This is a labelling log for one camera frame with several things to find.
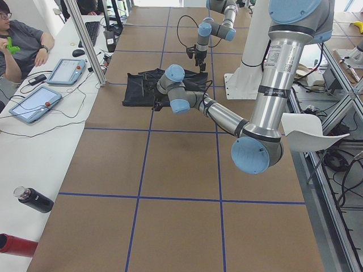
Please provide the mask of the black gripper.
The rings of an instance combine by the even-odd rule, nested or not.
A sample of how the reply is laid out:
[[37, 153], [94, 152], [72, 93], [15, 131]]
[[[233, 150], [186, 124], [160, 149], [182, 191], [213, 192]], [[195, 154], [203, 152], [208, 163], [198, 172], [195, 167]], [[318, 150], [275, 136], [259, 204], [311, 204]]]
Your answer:
[[206, 51], [195, 50], [195, 64], [199, 65], [200, 72], [206, 70]]

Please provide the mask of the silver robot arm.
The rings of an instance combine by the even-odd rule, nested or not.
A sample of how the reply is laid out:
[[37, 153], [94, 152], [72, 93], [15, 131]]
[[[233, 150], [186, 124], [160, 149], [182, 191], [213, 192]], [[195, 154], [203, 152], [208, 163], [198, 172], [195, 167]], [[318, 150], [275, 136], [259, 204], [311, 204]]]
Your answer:
[[334, 1], [270, 1], [271, 44], [258, 88], [252, 117], [245, 120], [211, 99], [206, 92], [184, 85], [184, 69], [170, 65], [154, 90], [154, 109], [168, 99], [175, 114], [195, 108], [221, 129], [236, 137], [231, 148], [234, 164], [243, 172], [258, 174], [283, 155], [279, 124], [294, 81], [303, 48], [331, 37]]
[[210, 37], [215, 36], [232, 41], [236, 34], [234, 21], [238, 15], [238, 6], [235, 1], [206, 1], [206, 8], [222, 14], [223, 22], [216, 23], [211, 17], [204, 18], [198, 26], [196, 44], [187, 50], [188, 57], [195, 59], [195, 66], [198, 66], [201, 72], [206, 68], [205, 58]]

